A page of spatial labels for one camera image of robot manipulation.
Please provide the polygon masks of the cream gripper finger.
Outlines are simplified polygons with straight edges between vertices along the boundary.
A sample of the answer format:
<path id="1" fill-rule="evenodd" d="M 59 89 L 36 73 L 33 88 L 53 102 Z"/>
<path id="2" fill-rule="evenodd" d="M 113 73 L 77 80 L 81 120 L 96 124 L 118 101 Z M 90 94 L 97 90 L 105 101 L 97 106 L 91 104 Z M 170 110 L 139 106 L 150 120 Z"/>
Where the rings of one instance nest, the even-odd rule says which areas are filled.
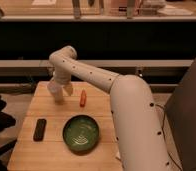
<path id="1" fill-rule="evenodd" d="M 57 86 L 54 80 L 49 81 L 47 85 L 47 89 L 49 90 L 50 93 L 55 93 L 57 91 Z"/>
<path id="2" fill-rule="evenodd" d="M 63 89 L 65 90 L 65 92 L 66 92 L 69 96 L 71 96 L 71 95 L 73 94 L 73 86 L 72 86 L 71 83 L 65 85 L 65 86 L 63 87 Z"/>

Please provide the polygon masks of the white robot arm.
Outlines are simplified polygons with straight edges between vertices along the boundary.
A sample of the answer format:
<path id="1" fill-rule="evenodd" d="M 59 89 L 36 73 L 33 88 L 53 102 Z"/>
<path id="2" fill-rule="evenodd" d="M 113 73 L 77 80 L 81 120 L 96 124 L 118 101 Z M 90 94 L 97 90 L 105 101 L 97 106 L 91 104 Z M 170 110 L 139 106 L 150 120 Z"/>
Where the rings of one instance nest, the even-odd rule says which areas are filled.
<path id="1" fill-rule="evenodd" d="M 76 57 L 71 46 L 53 52 L 53 80 L 65 85 L 75 76 L 110 95 L 123 171 L 172 171 L 150 86 L 139 76 L 97 68 Z"/>

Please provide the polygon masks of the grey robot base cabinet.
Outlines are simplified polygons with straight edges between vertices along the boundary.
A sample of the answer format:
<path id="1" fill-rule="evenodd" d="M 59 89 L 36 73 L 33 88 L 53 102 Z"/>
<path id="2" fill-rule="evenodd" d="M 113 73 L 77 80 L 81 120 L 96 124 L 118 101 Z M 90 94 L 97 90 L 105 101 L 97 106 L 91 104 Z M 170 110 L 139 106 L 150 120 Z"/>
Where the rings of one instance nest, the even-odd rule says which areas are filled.
<path id="1" fill-rule="evenodd" d="M 196 171 L 196 58 L 165 105 L 183 171 Z"/>

